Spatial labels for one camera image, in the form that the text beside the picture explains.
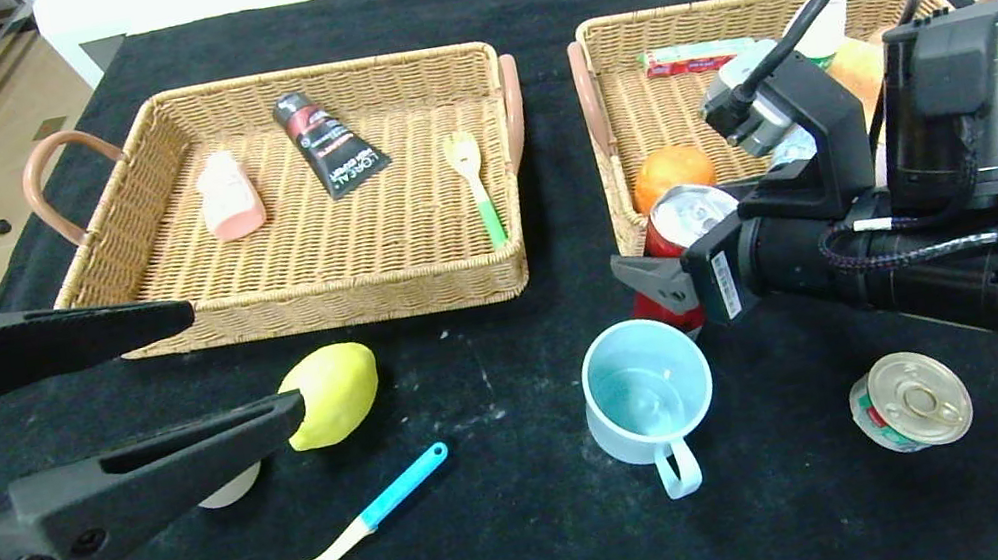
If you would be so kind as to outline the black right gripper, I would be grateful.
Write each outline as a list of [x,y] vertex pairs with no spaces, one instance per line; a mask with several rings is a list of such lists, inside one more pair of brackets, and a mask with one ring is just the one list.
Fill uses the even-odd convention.
[[841,272],[818,249],[820,236],[852,211],[851,199],[824,218],[775,215],[744,218],[733,211],[676,257],[610,257],[614,278],[672,315],[701,306],[706,320],[735,327],[762,298],[792,293],[865,308],[862,278]]

